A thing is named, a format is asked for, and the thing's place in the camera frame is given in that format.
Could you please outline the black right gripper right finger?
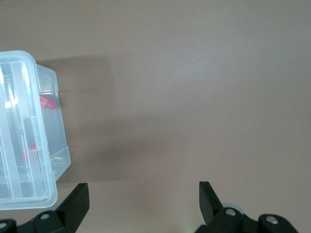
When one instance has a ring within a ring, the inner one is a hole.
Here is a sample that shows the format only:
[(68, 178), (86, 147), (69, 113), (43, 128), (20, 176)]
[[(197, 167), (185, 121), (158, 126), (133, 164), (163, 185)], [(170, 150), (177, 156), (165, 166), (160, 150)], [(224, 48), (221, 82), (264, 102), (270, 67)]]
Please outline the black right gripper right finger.
[(224, 207), (209, 182), (199, 182), (199, 206), (204, 225), (197, 233), (296, 233), (279, 215), (263, 214), (253, 220), (233, 207)]

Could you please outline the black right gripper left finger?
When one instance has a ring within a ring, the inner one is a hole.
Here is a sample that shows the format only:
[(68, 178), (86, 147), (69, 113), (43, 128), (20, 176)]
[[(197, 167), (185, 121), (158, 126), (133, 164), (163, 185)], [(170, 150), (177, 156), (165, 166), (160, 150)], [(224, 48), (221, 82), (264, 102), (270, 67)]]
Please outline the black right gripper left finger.
[(44, 211), (19, 226), (20, 233), (75, 233), (89, 211), (87, 183), (78, 184), (55, 209)]

